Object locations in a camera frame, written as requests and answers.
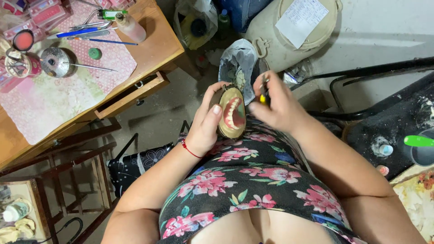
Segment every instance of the white bucket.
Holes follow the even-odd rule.
[[[271,70],[280,72],[318,52],[329,40],[336,25],[338,12],[342,9],[340,0],[319,0],[328,14],[319,22],[297,49],[275,27],[283,13],[294,0],[274,0],[252,20],[245,39],[252,42],[259,58],[264,58]]]

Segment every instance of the red string bracelet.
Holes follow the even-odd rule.
[[[194,153],[192,153],[190,150],[188,150],[187,145],[185,144],[185,139],[182,139],[181,144],[182,144],[182,147],[185,148],[194,157],[196,157],[196,158],[203,158],[203,157],[196,156]]]

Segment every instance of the woman's right hand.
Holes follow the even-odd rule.
[[[270,79],[267,82],[268,94],[271,98],[270,107],[259,102],[251,102],[249,109],[253,115],[262,122],[280,131],[292,133],[305,124],[310,115],[304,110],[291,90],[273,71],[267,71],[259,75],[253,84],[255,96],[260,96],[263,75]]]

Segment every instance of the green brush handle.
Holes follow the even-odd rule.
[[[404,138],[404,143],[414,147],[434,147],[434,140],[419,135],[408,135]]]

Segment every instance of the cable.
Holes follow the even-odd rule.
[[[72,223],[72,222],[74,222],[76,220],[80,223],[80,228],[78,229],[77,233],[66,244],[71,244],[78,237],[78,235],[80,234],[81,230],[83,229],[83,220],[81,220],[79,217],[72,218],[68,222],[66,222],[63,225],[63,227],[58,232],[56,232],[56,234],[59,233],[61,230],[63,230],[64,228],[66,228],[70,223]],[[52,238],[52,236],[50,238],[46,239],[45,241],[36,242],[36,244],[42,244],[42,243],[44,243],[46,241],[49,241],[51,238]]]

